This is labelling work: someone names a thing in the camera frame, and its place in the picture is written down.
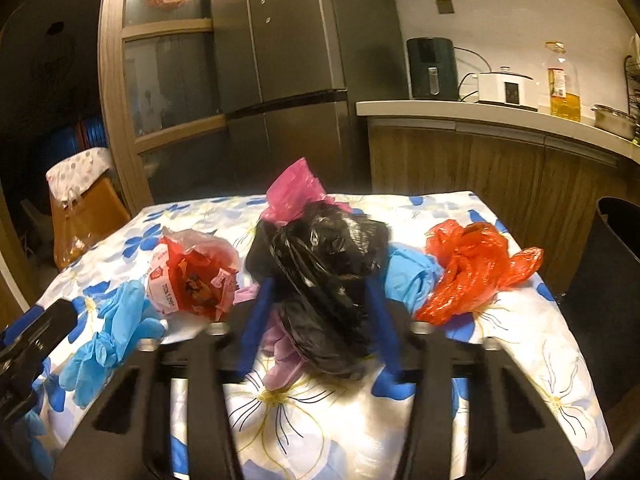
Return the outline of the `orange red plastic bag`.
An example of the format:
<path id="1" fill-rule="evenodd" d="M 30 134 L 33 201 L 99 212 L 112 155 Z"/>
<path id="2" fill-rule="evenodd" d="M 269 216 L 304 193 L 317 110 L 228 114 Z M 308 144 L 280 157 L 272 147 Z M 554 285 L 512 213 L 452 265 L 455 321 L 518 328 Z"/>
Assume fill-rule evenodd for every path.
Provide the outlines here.
<path id="1" fill-rule="evenodd" d="M 414 318 L 435 326 L 484 307 L 497 292 L 526 282 L 544 262 L 538 247 L 511 255 L 506 237 L 488 222 L 439 223 L 426 233 L 425 251 L 442 267 L 442 277 Z"/>

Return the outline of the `wall power socket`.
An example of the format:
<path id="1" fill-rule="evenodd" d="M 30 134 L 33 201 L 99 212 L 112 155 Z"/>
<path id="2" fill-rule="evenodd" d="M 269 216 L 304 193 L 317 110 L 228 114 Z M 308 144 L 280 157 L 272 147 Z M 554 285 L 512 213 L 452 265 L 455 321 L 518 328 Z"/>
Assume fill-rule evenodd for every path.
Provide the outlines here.
<path id="1" fill-rule="evenodd" d="M 454 3 L 452 0 L 436 0 L 439 14 L 454 14 Z"/>

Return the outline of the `black trash bin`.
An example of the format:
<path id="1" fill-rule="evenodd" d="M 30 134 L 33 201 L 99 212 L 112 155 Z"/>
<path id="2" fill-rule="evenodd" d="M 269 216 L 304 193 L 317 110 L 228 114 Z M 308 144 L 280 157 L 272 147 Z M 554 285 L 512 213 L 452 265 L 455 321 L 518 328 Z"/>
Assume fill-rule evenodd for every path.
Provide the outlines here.
<path id="1" fill-rule="evenodd" d="M 560 309 L 603 411 L 639 383 L 639 206 L 602 197 Z"/>

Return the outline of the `black air fryer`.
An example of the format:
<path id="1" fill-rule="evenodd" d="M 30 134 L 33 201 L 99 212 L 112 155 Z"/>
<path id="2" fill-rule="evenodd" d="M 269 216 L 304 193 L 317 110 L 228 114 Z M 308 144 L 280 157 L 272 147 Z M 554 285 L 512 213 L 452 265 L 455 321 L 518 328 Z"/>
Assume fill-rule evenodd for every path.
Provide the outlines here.
<path id="1" fill-rule="evenodd" d="M 442 37 L 416 37 L 408 39 L 406 45 L 413 99 L 457 101 L 454 43 Z"/>

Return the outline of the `cooking oil bottle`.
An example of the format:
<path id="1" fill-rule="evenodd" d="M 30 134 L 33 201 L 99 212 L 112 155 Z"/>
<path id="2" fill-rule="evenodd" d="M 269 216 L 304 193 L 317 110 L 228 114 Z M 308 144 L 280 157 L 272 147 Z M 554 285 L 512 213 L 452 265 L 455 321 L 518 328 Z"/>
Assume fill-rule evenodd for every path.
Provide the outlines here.
<path id="1" fill-rule="evenodd" d="M 546 63 L 550 113 L 555 117 L 580 122 L 582 103 L 576 67 L 568 59 L 562 42 L 547 41 L 544 46 L 550 52 Z"/>

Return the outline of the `black dish rack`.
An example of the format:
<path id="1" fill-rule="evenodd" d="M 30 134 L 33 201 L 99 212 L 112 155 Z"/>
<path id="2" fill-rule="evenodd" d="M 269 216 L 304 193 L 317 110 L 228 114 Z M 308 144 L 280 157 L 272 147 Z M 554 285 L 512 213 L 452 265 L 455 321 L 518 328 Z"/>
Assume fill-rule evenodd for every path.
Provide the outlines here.
<path id="1" fill-rule="evenodd" d="M 628 113 L 640 122 L 640 42 L 639 35 L 631 37 L 628 54 L 623 62 L 626 79 Z"/>

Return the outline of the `dark steel refrigerator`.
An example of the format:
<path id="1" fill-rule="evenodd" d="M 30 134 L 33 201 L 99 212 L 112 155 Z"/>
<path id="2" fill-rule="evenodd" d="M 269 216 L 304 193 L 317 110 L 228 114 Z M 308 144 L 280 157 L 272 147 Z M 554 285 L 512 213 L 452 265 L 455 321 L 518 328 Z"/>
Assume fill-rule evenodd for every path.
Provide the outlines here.
<path id="1" fill-rule="evenodd" d="M 408 94 L 395 0 L 212 0 L 221 108 L 243 193 L 305 159 L 333 193 L 371 189 L 363 101 Z"/>

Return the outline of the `clear plastic bag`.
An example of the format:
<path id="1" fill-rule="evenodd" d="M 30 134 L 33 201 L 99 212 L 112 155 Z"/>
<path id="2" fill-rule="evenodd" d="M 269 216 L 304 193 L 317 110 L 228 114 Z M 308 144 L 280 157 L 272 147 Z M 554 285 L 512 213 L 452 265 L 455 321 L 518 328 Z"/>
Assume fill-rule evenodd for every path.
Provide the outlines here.
<path id="1" fill-rule="evenodd" d="M 70 196 L 66 202 L 51 197 L 53 220 L 53 259 L 63 271 L 98 242 L 90 222 L 82 216 L 87 211 L 81 195 Z"/>

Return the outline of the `blue rubber glove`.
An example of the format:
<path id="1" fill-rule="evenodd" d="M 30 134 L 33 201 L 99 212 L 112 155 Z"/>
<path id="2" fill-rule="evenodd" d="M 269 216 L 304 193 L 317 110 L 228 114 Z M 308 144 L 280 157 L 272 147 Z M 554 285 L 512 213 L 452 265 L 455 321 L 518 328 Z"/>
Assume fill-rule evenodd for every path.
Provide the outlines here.
<path id="1" fill-rule="evenodd" d="M 58 378 L 78 408 L 88 408 L 140 340 L 162 339 L 166 332 L 139 281 L 119 285 L 96 304 L 96 313 L 102 328 L 73 353 Z"/>
<path id="2" fill-rule="evenodd" d="M 413 247 L 391 244 L 384 278 L 385 296 L 401 302 L 414 315 L 434 292 L 442 274 L 444 270 L 435 257 Z"/>

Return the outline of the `black plastic bag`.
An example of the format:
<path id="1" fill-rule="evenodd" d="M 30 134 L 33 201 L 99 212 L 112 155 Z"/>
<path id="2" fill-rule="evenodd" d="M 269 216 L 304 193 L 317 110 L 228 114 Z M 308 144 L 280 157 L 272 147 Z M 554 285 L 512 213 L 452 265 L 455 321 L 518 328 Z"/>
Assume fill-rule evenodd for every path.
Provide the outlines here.
<path id="1" fill-rule="evenodd" d="M 312 370 L 363 378 L 373 353 L 366 279 L 386 270 L 389 240 L 385 223 L 325 202 L 284 226 L 258 221 L 246 270 L 274 281 L 277 320 Z"/>

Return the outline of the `purple rubber glove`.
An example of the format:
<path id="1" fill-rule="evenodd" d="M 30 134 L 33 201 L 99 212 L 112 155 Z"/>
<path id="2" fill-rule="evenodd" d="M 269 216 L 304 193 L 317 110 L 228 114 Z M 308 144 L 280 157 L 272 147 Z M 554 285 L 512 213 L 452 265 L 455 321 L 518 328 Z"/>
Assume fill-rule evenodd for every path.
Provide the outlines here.
<path id="1" fill-rule="evenodd" d="M 279 391 L 296 382 L 305 363 L 279 321 L 272 285 L 270 281 L 266 287 L 253 284 L 234 293 L 228 352 L 230 370 L 239 379 L 247 378 L 260 356 L 273 359 L 262 376 L 262 384 L 268 391 Z"/>

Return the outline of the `red white snack bag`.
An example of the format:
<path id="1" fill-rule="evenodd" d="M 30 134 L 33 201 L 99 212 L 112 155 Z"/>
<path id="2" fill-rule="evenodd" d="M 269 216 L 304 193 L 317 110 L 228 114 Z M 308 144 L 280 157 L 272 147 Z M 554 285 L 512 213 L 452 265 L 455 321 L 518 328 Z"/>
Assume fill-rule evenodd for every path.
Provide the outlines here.
<path id="1" fill-rule="evenodd" d="M 228 240 L 165 228 L 152 252 L 146 296 L 163 316 L 184 311 L 220 322 L 233 304 L 239 270 L 239 254 Z"/>

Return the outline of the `pink plastic bag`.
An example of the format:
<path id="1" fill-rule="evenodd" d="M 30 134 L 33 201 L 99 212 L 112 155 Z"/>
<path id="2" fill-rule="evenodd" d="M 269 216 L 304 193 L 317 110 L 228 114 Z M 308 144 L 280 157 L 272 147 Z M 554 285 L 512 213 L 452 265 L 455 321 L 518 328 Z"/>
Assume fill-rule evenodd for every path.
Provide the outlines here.
<path id="1" fill-rule="evenodd" d="M 302 157 L 288 166 L 266 193 L 267 208 L 260 218 L 276 226 L 300 218 L 309 203 L 327 203 L 352 212 L 348 203 L 341 203 L 326 194 L 320 180 L 311 172 L 306 158 Z"/>

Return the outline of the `blue floral tablecloth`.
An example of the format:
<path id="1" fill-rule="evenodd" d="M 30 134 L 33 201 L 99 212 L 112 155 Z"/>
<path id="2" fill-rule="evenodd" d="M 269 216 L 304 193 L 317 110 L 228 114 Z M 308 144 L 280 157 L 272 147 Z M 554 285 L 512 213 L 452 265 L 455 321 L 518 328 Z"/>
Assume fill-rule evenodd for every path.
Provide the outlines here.
<path id="1" fill-rule="evenodd" d="M 352 195 L 348 203 L 354 211 L 386 223 L 394 244 L 414 249 L 422 249 L 426 232 L 445 220 L 461 224 L 498 220 L 470 191 Z M 72 300 L 79 318 L 73 335 L 52 352 L 38 379 L 44 440 L 51 452 L 66 445 L 84 414 L 72 395 L 58 386 L 58 370 L 101 329 L 96 303 L 122 283 L 145 280 L 163 229 L 212 233 L 245 255 L 266 206 L 264 196 L 253 195 L 145 208 L 53 279 L 40 304 Z M 541 278 L 500 292 L 480 312 L 454 318 L 446 333 L 472 344 L 494 338 L 509 350 L 558 420 L 587 476 L 612 455 L 585 359 Z M 394 382 L 382 365 L 374 364 L 356 384 L 307 374 L 288 390 L 270 393 L 265 379 L 273 367 L 273 358 L 261 356 L 246 382 L 226 389 L 247 478 L 390 478 L 404 443 L 413 386 Z"/>

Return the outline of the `polka dot cloth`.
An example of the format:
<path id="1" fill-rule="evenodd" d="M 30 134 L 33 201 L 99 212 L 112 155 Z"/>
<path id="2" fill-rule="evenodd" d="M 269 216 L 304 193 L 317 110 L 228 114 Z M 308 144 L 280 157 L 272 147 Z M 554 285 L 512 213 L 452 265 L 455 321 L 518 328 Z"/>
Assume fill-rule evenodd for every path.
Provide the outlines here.
<path id="1" fill-rule="evenodd" d="M 88 191 L 102 174 L 114 168 L 108 148 L 88 148 L 61 160 L 47 173 L 51 195 L 61 203 L 70 196 L 79 196 Z"/>

